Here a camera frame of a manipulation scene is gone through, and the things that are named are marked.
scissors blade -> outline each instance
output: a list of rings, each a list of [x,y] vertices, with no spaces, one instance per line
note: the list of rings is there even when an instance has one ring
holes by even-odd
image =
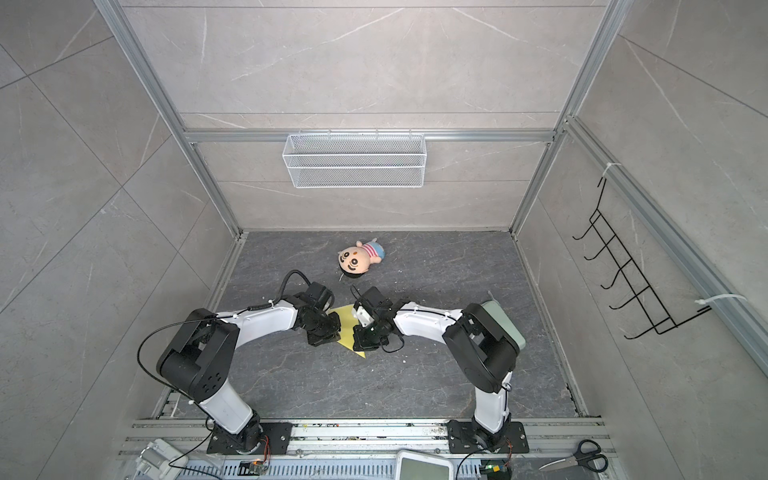
[[[547,465],[544,465],[539,469],[541,472],[547,472],[549,470],[559,470],[561,468],[567,468],[567,467],[573,467],[575,465],[578,465],[578,462],[576,461],[576,457],[568,457],[563,458],[562,460],[555,460],[554,462],[549,462]]]

white tablet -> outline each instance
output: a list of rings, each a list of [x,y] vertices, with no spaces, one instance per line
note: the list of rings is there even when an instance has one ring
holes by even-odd
[[[447,458],[400,450],[395,480],[453,480],[455,467]]]

doll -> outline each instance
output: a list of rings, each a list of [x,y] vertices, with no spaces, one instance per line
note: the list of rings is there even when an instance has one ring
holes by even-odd
[[[376,238],[363,243],[357,241],[354,247],[339,252],[339,265],[344,275],[351,278],[360,278],[371,263],[381,263],[384,259],[384,249],[376,242]]]

robotic arm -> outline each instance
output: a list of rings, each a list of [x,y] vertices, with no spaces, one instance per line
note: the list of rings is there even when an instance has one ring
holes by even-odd
[[[288,276],[276,303],[238,313],[194,310],[157,362],[158,373],[215,421],[214,434],[223,438],[229,449],[243,454],[259,446],[263,430],[259,416],[227,378],[234,350],[288,329],[306,330],[312,346],[339,339],[339,317],[326,312],[333,302],[331,291],[307,282],[305,291],[283,296]],[[490,449],[503,439],[509,417],[507,389],[525,340],[498,303],[493,300],[482,305],[471,303],[463,310],[441,310],[407,300],[393,303],[373,287],[358,298],[353,314],[360,321],[353,329],[356,351],[388,345],[392,333],[401,338],[424,336],[446,344],[475,386],[472,441]]]

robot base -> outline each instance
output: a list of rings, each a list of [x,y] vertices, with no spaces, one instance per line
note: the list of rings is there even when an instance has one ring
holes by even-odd
[[[520,422],[505,422],[502,429],[493,435],[475,422],[460,422],[451,420],[448,422],[448,444],[451,453],[467,454],[476,451],[479,447],[493,453],[509,453],[509,445],[512,444],[512,453],[529,453],[528,437]]]
[[[290,442],[290,433],[293,429],[293,423],[290,422],[263,422],[261,426],[260,438],[266,436],[270,440],[270,453],[272,455],[285,455],[288,452],[288,442]],[[214,425],[214,433],[208,443],[207,453],[221,453],[224,455],[242,455],[238,447],[230,440],[232,434],[222,429],[218,424]],[[265,442],[259,441],[256,449],[251,455],[261,455],[264,453]]]

